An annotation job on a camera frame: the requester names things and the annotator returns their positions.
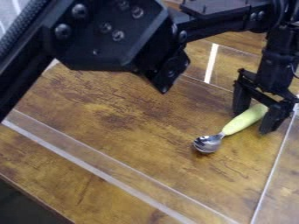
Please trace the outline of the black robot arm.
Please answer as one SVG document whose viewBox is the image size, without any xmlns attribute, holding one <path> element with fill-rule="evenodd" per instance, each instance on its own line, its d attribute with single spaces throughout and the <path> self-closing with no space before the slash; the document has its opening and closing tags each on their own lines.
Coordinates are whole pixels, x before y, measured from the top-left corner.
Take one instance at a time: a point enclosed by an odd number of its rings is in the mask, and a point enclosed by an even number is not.
<svg viewBox="0 0 299 224">
<path fill-rule="evenodd" d="M 0 38 L 0 122 L 47 66 L 141 74 L 167 92 L 191 61 L 184 47 L 224 32 L 266 34 L 256 72 L 240 69 L 232 110 L 252 101 L 275 131 L 299 98 L 288 87 L 299 67 L 299 0 L 31 0 Z"/>
</svg>

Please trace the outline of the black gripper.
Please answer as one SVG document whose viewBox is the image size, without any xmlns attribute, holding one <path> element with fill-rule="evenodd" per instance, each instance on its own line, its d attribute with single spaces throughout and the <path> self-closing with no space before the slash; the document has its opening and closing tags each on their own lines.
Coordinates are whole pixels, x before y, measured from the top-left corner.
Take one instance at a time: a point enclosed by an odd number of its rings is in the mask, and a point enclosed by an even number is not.
<svg viewBox="0 0 299 224">
<path fill-rule="evenodd" d="M 239 76 L 234 85 L 232 111 L 238 116 L 250 107 L 251 99 L 256 99 L 268 106 L 268 111 L 262 119 L 259 133 L 262 135 L 276 131 L 294 111 L 294 103 L 299 102 L 288 87 L 295 77 L 294 69 L 298 66 L 298 57 L 268 49 L 263 56 L 256 73 L 244 68 L 238 70 Z M 275 102 L 264 92 L 279 95 L 284 101 Z"/>
</svg>

